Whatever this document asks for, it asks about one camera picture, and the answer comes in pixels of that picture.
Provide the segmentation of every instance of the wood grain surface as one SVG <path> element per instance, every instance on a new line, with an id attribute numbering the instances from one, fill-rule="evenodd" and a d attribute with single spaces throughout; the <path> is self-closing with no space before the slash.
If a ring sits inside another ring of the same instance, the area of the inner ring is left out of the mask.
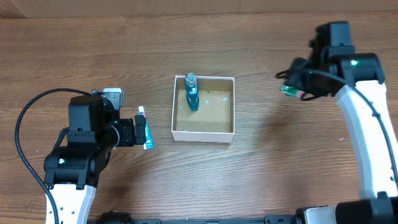
<path id="1" fill-rule="evenodd" d="M 5 18 L 396 10 L 394 0 L 0 0 Z"/>
<path id="2" fill-rule="evenodd" d="M 301 102 L 274 74 L 306 57 L 314 28 L 348 20 L 358 52 L 375 52 L 398 126 L 398 12 L 223 14 L 0 20 L 0 223 L 43 223 L 45 196 L 19 158 L 22 107 L 51 88 L 126 91 L 123 117 L 144 105 L 156 148 L 118 148 L 101 173 L 90 218 L 115 210 L 134 218 L 263 217 L 358 199 L 358 171 L 333 98 Z M 235 77 L 231 144 L 175 142 L 175 75 Z M 36 102 L 21 144 L 43 161 L 68 126 L 71 93 Z"/>

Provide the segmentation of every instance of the cardboard box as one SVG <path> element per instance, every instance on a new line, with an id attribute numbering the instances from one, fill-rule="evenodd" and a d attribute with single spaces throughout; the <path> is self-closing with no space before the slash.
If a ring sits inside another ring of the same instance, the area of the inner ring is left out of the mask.
<path id="1" fill-rule="evenodd" d="M 197 77 L 199 110 L 191 111 L 185 76 L 174 83 L 172 134 L 175 141 L 231 142 L 235 134 L 235 79 Z"/>

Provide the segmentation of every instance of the black cable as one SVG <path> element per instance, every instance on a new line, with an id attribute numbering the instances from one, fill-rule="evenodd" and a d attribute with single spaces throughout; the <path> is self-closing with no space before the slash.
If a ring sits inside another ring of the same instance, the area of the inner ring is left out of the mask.
<path id="1" fill-rule="evenodd" d="M 284 70 L 284 71 L 278 72 L 278 73 L 275 74 L 275 77 L 276 77 L 276 78 L 285 78 L 285 77 L 286 77 L 286 74 L 287 74 L 289 71 L 290 71 L 290 70 L 288 69 L 288 70 Z"/>
<path id="2" fill-rule="evenodd" d="M 21 157 L 21 159 L 24 162 L 24 164 L 27 167 L 27 169 L 30 171 L 30 173 L 33 175 L 33 177 L 38 181 L 40 186 L 43 188 L 44 192 L 47 194 L 47 197 L 50 200 L 50 203 L 51 203 L 51 206 L 52 206 L 52 210 L 53 210 L 53 213 L 54 213 L 55 224 L 59 224 L 57 205 L 55 204 L 54 198 L 52 197 L 50 190 L 44 184 L 43 180 L 39 177 L 39 175 L 37 175 L 36 171 L 29 164 L 29 162 L 27 161 L 24 153 L 22 152 L 21 144 L 19 143 L 19 127 L 21 126 L 21 121 L 22 121 L 22 118 L 24 117 L 24 114 L 26 113 L 27 109 L 34 102 L 36 102 L 38 99 L 40 99 L 41 97 L 43 97 L 45 95 L 48 95 L 50 93 L 55 93 L 55 92 L 58 92 L 58 91 L 68 91 L 68 92 L 73 92 L 73 93 L 80 93 L 80 94 L 83 94 L 83 95 L 90 95 L 89 93 L 84 92 L 84 91 L 72 90 L 72 89 L 68 89 L 68 88 L 58 88 L 58 89 L 45 91 L 44 93 L 42 93 L 42 94 L 36 96 L 35 98 L 33 98 L 32 100 L 30 100 L 28 104 L 26 104 L 24 109 L 22 109 L 21 113 L 19 114 L 19 117 L 18 117 L 18 120 L 17 120 L 17 124 L 15 126 L 15 145 L 17 146 L 18 154 Z"/>
<path id="3" fill-rule="evenodd" d="M 65 136 L 67 135 L 68 132 L 69 132 L 69 127 L 63 128 L 63 129 L 60 131 L 60 134 L 58 135 L 58 139 L 57 139 L 57 141 L 55 142 L 54 147 L 52 148 L 53 150 L 56 149 L 56 148 L 58 148 L 58 147 L 60 147 L 60 145 L 61 145 L 63 139 L 65 138 Z"/>
<path id="4" fill-rule="evenodd" d="M 385 125 L 384 125 L 384 123 L 383 123 L 383 121 L 382 121 L 382 119 L 381 119 L 381 116 L 380 116 L 380 114 L 377 112 L 377 110 L 375 109 L 375 107 L 373 106 L 372 102 L 370 102 L 370 101 L 366 98 L 366 96 L 364 96 L 357 88 L 355 88 L 355 84 L 350 84 L 350 83 L 348 83 L 346 80 L 344 80 L 344 79 L 342 79 L 342 78 L 340 78 L 340 77 L 338 77 L 338 76 L 336 76 L 336 75 L 333 75 L 333 74 L 328 73 L 328 72 L 318 71 L 318 70 L 308 70 L 308 72 L 309 72 L 310 74 L 313 73 L 313 74 L 317 74 L 317 75 L 322 75 L 322 76 L 324 76 L 324 77 L 328 77 L 328 78 L 331 78 L 331 79 L 333 79 L 333 80 L 336 80 L 336 81 L 338 81 L 338 82 L 340 82 L 340 83 L 342 83 L 342 84 L 348 85 L 348 86 L 351 87 L 351 89 L 353 89 L 354 92 L 355 92 L 356 94 L 358 94 L 358 95 L 365 101 L 365 103 L 370 107 L 370 109 L 371 109 L 372 112 L 373 112 L 372 116 L 373 116 L 373 117 L 376 117 L 377 120 L 379 121 L 381 131 L 383 132 L 384 139 L 386 140 L 387 149 L 388 149 L 388 153 L 389 153 L 389 155 L 390 155 L 390 160 L 391 160 L 391 168 L 392 168 L 392 172 L 394 173 L 394 180 L 395 180 L 395 182 L 396 182 L 396 186 L 397 186 L 397 190 L 398 190 L 398 171 L 397 171 L 397 166 L 396 166 L 396 159 L 395 159 L 395 157 L 394 157 L 394 152 L 392 151 L 391 141 L 390 141 L 390 138 L 389 138 L 389 136 L 388 136 L 386 127 L 385 127 Z"/>
<path id="5" fill-rule="evenodd" d="M 305 93 L 304 93 L 304 95 L 302 95 L 302 96 L 300 97 L 300 99 L 301 99 L 302 101 L 315 100 L 315 99 L 318 99 L 319 97 L 323 97 L 323 96 L 325 96 L 325 95 L 310 96 L 310 97 L 307 97 L 307 98 L 304 98 L 304 96 L 305 96 Z"/>

